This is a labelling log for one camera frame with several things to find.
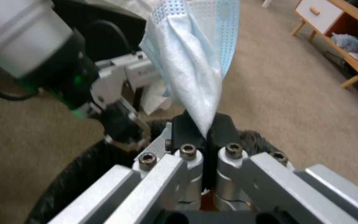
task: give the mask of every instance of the wooden drawer knob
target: wooden drawer knob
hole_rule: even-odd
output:
[[[315,15],[318,16],[320,14],[320,11],[316,9],[315,7],[310,7],[310,11]]]

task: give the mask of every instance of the plastic bag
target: plastic bag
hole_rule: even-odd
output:
[[[358,53],[358,39],[348,34],[332,33],[331,40],[347,52]]]

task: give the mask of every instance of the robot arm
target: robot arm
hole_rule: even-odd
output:
[[[121,97],[158,73],[143,52],[95,64],[81,34],[65,24],[49,0],[0,0],[0,67],[28,91],[48,90],[79,118],[99,120],[106,142],[127,152],[144,148],[148,126]]]

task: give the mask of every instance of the beige carpet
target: beige carpet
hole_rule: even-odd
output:
[[[297,37],[297,0],[241,0],[241,28],[219,111],[259,131],[304,168],[322,163],[358,185],[358,93],[306,40]],[[182,112],[175,106],[153,118]],[[51,180],[102,135],[43,96],[0,100],[0,223],[21,223]]]

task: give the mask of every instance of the white drawer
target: white drawer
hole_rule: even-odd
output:
[[[323,34],[342,14],[341,9],[327,0],[302,0],[296,11]]]

